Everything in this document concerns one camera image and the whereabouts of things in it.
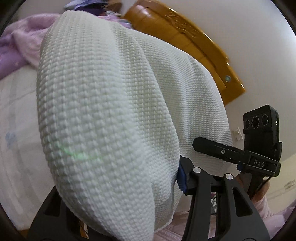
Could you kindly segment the right hand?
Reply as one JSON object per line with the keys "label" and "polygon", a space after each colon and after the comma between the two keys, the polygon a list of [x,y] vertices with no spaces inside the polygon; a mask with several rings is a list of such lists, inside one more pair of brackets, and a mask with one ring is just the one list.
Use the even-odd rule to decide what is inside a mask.
{"label": "right hand", "polygon": [[[243,181],[240,178],[240,174],[238,174],[235,179],[238,181],[238,183],[240,184],[241,187],[243,187]],[[259,202],[260,200],[262,200],[264,198],[264,196],[266,195],[268,189],[270,187],[270,183],[269,181],[266,181],[266,183],[263,185],[263,187],[251,198],[251,201],[256,204],[257,202]]]}

